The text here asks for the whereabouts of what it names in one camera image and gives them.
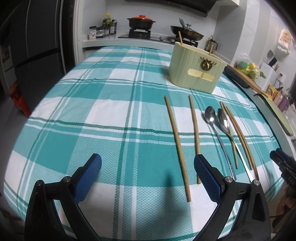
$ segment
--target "floor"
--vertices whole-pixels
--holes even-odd
[[[14,143],[24,126],[27,117],[14,105],[10,98],[0,101],[0,193],[3,194],[3,181],[5,175],[6,165],[13,149]],[[268,203],[269,214],[274,216],[276,208],[281,196],[284,193],[284,187],[279,191],[277,196]],[[9,212],[10,215],[17,214],[11,209],[6,202],[4,195],[0,196],[0,208]],[[23,221],[10,221],[10,225],[17,232],[22,234],[24,232]]]

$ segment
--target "spoon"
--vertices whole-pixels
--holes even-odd
[[[179,18],[180,24],[182,25],[183,29],[185,30],[185,23],[182,18]]]
[[[240,152],[237,144],[235,143],[233,137],[229,134],[229,124],[228,124],[228,120],[227,120],[227,117],[225,116],[224,112],[219,108],[218,109],[218,121],[219,121],[219,125],[220,125],[220,128],[221,130],[233,141],[238,153],[239,153],[239,156],[240,158],[242,159],[242,163],[244,165],[244,168],[246,169],[246,172],[247,172],[247,175],[250,179],[250,182],[252,182],[254,180],[243,156],[242,156],[242,153]]]
[[[220,135],[218,134],[218,132],[216,131],[216,129],[215,129],[215,127],[214,127],[215,119],[216,119],[216,114],[215,114],[215,110],[214,110],[214,108],[211,107],[211,106],[208,106],[208,107],[206,108],[206,110],[205,110],[205,121],[206,121],[206,122],[212,127],[212,129],[214,130],[216,136],[218,137],[218,140],[219,140],[219,142],[220,142],[220,145],[221,145],[221,147],[222,147],[222,149],[223,149],[223,151],[224,151],[224,154],[225,154],[225,156],[226,156],[226,159],[227,159],[228,166],[229,166],[229,168],[230,168],[230,172],[231,172],[231,174],[232,174],[232,177],[233,177],[234,180],[236,180],[237,177],[236,177],[236,175],[235,175],[235,173],[234,173],[234,170],[233,170],[232,164],[231,164],[231,162],[230,162],[230,158],[229,158],[229,156],[228,156],[228,153],[227,153],[227,151],[226,151],[226,149],[225,149],[225,146],[224,146],[224,144],[223,144],[223,142],[222,142],[222,140],[221,140]]]
[[[268,63],[270,63],[270,61],[272,60],[272,58],[274,57],[274,53],[272,52],[272,50],[269,50],[267,53],[267,58],[268,58]]]

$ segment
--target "pot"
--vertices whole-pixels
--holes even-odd
[[[155,21],[152,21],[150,18],[146,18],[145,15],[140,15],[138,17],[128,18],[129,26],[132,29],[141,29],[141,30],[150,30],[152,28],[152,24]]]
[[[181,25],[184,25],[184,21],[179,18]],[[178,36],[178,31],[180,31],[182,38],[186,38],[192,41],[200,41],[204,36],[193,29],[191,29],[190,24],[186,24],[187,27],[177,27],[177,26],[171,26],[170,29],[174,33],[174,35]]]

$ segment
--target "teal plaid tablecloth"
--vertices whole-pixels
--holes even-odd
[[[216,204],[193,168],[194,133],[188,95],[192,95],[201,152],[223,175],[225,155],[201,112],[223,101],[250,145],[267,200],[283,180],[269,153],[279,147],[256,106],[222,75],[213,94],[174,86],[169,81],[171,52],[137,47],[104,47],[77,65],[41,101],[21,131],[6,169],[4,194],[23,218],[34,183],[60,181],[85,164],[92,153],[102,169],[80,207],[98,235],[119,240],[192,240]],[[192,201],[186,202],[164,96],[175,115]],[[220,131],[232,164],[229,139]],[[241,151],[243,149],[235,135]],[[248,182],[239,159],[237,180]],[[70,235],[71,228],[56,206]],[[221,235],[229,232],[236,203]]]

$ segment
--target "gas stove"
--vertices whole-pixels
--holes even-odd
[[[170,37],[170,36],[153,36],[150,31],[136,31],[134,29],[130,29],[128,34],[124,34],[119,36],[118,38],[127,38],[127,39],[146,39],[151,41],[157,41],[157,42],[163,42],[174,45],[175,42],[180,42],[180,39],[178,36],[176,37]],[[182,42],[184,44],[197,47],[198,42],[192,41],[189,39],[182,38]]]

